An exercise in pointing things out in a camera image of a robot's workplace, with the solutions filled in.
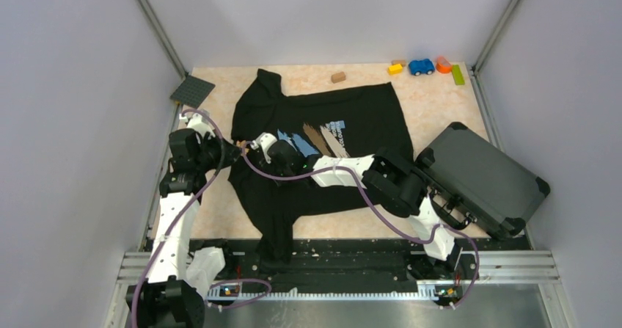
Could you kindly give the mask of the black printed t-shirt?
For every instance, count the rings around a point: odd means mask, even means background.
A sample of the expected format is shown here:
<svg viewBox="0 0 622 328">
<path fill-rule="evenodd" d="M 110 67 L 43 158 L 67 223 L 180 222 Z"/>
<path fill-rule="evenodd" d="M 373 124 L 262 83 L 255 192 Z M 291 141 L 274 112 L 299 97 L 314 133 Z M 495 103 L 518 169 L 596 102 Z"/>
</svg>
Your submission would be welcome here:
<svg viewBox="0 0 622 328">
<path fill-rule="evenodd" d="M 278 73 L 259 69 L 233 114 L 231 137 L 250 142 L 261 134 L 276 140 L 277 155 L 249 149 L 230 170 L 230 184 L 260 231 L 257 253 L 272 263 L 293 256 L 293 226 L 303 216 L 363 208 L 354 179 L 320 186 L 313 170 L 335 175 L 335 164 L 385 147 L 407 161 L 414 146 L 400 101 L 389 82 L 287 96 Z"/>
</svg>

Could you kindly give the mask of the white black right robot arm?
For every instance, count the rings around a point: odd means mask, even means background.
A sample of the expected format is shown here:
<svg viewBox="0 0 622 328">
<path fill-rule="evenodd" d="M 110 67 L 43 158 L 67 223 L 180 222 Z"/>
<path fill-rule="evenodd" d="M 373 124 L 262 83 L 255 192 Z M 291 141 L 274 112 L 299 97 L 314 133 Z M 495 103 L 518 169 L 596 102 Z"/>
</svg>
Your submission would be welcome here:
<svg viewBox="0 0 622 328">
<path fill-rule="evenodd" d="M 456 243 L 457 231 L 437 214 L 428 185 L 416 174 L 412 163 L 382 148 L 362 157 L 304 156 L 290 143 L 263 133 L 246 142 L 242 151 L 259 155 L 250 167 L 258 174 L 279 182 L 309 181 L 312 185 L 355 187 L 369 206 L 379 204 L 385 211 L 406 219 L 428 258 L 420 276 L 457 280 L 461 275 L 463 249 Z"/>
</svg>

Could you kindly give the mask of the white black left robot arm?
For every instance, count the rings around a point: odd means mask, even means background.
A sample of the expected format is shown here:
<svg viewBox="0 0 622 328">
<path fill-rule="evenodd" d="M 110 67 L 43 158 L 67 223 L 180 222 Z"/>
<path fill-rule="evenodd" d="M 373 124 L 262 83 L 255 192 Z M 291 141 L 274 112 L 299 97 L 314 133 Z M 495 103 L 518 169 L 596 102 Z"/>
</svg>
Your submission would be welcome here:
<svg viewBox="0 0 622 328">
<path fill-rule="evenodd" d="M 203 193 L 239 155 L 208 113 L 187 109 L 169 135 L 170 157 L 159 185 L 158 228 L 147 265 L 126 300 L 132 327 L 202 327 L 213 281 L 235 270 L 219 247 L 191 251 Z"/>
</svg>

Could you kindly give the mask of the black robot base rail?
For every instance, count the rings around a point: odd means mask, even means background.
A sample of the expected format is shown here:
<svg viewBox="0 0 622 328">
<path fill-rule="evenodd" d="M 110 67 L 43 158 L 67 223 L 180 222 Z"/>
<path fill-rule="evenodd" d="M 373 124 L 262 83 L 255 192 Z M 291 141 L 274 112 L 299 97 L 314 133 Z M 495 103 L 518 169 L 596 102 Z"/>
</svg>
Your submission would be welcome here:
<svg viewBox="0 0 622 328">
<path fill-rule="evenodd" d="M 194 239 L 190 252 L 220 247 L 225 268 L 218 279 L 265 280 L 274 294 L 292 289 L 301 294 L 416 293 L 426 280 L 466 285 L 475 273 L 472 254 L 461 255 L 455 274 L 443 274 L 422 246 L 400 239 L 295 240 L 286 262 L 260 254 L 258 244 L 257 240 Z"/>
</svg>

